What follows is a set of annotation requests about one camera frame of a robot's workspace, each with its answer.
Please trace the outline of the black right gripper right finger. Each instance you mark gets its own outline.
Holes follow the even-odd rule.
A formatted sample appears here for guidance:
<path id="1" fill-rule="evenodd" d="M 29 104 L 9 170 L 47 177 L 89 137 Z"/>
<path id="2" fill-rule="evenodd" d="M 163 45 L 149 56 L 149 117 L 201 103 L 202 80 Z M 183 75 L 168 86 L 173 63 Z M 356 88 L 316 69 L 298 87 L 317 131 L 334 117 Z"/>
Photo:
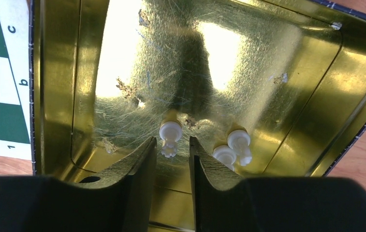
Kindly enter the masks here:
<path id="1" fill-rule="evenodd" d="M 244 178 L 190 138 L 197 232 L 366 232 L 366 191 L 338 177 Z"/>

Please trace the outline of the white rook chess piece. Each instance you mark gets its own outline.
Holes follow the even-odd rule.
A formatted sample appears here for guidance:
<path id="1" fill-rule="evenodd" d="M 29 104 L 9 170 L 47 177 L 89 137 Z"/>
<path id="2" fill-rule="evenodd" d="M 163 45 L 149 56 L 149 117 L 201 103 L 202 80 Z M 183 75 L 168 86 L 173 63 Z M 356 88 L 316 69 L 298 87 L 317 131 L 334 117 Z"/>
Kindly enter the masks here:
<path id="1" fill-rule="evenodd" d="M 177 154 L 177 142 L 182 137 L 182 127 L 174 121 L 164 122 L 159 129 L 159 136 L 162 139 L 161 153 L 166 158 L 172 158 Z"/>

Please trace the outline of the green white chess board mat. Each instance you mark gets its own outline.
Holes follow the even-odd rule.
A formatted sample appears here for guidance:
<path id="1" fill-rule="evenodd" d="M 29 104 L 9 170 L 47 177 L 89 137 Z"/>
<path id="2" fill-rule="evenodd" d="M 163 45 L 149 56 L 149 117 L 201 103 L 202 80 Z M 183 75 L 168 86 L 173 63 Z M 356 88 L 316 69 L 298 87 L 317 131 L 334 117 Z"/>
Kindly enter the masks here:
<path id="1" fill-rule="evenodd" d="M 29 7 L 0 0 L 0 156 L 30 160 Z"/>

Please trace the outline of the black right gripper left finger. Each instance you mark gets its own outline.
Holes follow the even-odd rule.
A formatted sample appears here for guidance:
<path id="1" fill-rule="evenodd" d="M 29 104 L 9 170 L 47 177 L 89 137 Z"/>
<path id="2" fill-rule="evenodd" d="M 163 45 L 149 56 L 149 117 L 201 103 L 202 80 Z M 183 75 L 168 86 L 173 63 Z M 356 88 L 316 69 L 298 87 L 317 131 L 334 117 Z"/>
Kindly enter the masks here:
<path id="1" fill-rule="evenodd" d="M 145 232 L 156 169 L 154 137 L 78 183 L 0 176 L 0 232 Z"/>

